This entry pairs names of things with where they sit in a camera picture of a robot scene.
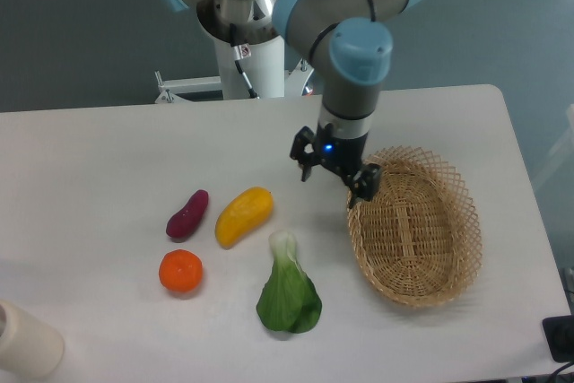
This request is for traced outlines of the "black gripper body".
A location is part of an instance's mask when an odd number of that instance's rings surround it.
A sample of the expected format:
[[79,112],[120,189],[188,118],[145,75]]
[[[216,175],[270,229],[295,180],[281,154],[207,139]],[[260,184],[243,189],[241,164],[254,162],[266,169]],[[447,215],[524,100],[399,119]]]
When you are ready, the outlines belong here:
[[351,185],[363,165],[367,136],[343,139],[335,136],[332,124],[318,126],[312,144],[315,162],[340,177],[345,185]]

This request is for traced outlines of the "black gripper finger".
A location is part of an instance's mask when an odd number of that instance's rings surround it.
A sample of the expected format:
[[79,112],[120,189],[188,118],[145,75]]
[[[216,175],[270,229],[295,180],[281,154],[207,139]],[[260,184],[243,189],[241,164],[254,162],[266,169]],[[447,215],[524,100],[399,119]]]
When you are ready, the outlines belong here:
[[315,134],[308,126],[304,126],[293,139],[290,157],[298,163],[301,169],[302,182],[309,179],[312,168],[317,165],[314,142]]
[[363,164],[353,177],[349,186],[350,198],[348,208],[353,208],[359,201],[371,202],[378,192],[382,167],[376,163]]

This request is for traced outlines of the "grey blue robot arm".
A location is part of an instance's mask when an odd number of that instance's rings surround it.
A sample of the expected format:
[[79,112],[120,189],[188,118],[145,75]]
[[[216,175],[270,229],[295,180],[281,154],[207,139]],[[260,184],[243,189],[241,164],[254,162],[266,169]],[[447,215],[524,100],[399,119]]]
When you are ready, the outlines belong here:
[[385,21],[421,0],[165,0],[192,10],[216,50],[227,100],[299,97],[284,65],[293,48],[324,82],[317,127],[294,137],[291,157],[308,178],[315,166],[348,187],[351,202],[369,201],[381,170],[366,163],[378,95],[387,76],[393,39]]

